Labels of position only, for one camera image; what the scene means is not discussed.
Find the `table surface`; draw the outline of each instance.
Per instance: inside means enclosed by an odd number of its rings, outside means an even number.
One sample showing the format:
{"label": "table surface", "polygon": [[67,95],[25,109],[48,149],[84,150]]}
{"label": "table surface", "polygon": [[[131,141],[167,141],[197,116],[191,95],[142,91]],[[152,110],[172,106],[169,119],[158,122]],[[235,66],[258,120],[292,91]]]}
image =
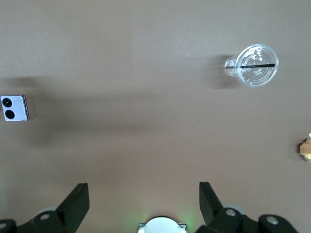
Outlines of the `table surface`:
{"label": "table surface", "polygon": [[[204,223],[199,182],[252,219],[310,222],[311,1],[3,0],[0,93],[31,120],[0,116],[0,218],[20,225],[88,182],[78,232],[137,232],[167,215]],[[224,75],[248,45],[275,49],[260,88]]]}

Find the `black camera lens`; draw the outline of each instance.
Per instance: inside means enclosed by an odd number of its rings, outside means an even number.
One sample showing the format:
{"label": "black camera lens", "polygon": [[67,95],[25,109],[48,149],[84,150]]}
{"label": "black camera lens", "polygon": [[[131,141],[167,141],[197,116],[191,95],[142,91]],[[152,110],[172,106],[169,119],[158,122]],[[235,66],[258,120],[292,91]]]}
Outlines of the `black camera lens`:
{"label": "black camera lens", "polygon": [[12,101],[11,101],[10,99],[8,99],[8,98],[4,98],[4,99],[2,100],[2,103],[3,103],[3,105],[4,105],[5,107],[7,107],[7,108],[9,108],[9,107],[12,106]]}
{"label": "black camera lens", "polygon": [[6,110],[6,111],[5,111],[5,116],[6,116],[7,118],[9,118],[9,119],[13,119],[13,118],[15,117],[15,114],[14,114],[14,112],[11,111],[11,110]]}

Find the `clear glass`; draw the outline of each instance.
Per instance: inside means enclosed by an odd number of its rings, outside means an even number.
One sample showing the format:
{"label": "clear glass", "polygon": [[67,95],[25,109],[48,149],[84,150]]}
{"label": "clear glass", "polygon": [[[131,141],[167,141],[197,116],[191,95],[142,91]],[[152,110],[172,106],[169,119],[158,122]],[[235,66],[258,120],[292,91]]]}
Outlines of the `clear glass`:
{"label": "clear glass", "polygon": [[251,45],[225,63],[226,73],[248,87],[267,84],[275,76],[277,68],[277,54],[271,47],[263,44]]}

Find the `black straw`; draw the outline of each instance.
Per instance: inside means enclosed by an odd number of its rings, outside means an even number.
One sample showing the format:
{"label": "black straw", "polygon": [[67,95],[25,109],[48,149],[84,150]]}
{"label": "black straw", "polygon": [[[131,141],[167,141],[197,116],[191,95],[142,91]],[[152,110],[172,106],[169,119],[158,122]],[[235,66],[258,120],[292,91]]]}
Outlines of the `black straw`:
{"label": "black straw", "polygon": [[[240,68],[262,68],[262,67],[275,67],[275,64],[265,64],[265,65],[252,65],[252,66],[240,66]],[[225,67],[226,69],[234,69],[235,67]]]}

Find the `food item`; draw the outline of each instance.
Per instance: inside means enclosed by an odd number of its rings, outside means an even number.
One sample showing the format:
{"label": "food item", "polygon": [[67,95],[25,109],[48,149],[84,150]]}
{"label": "food item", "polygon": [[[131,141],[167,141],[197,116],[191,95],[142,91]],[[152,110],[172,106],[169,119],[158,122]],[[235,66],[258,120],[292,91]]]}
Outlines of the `food item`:
{"label": "food item", "polygon": [[305,159],[311,163],[311,139],[308,139],[300,146],[300,154],[302,154]]}

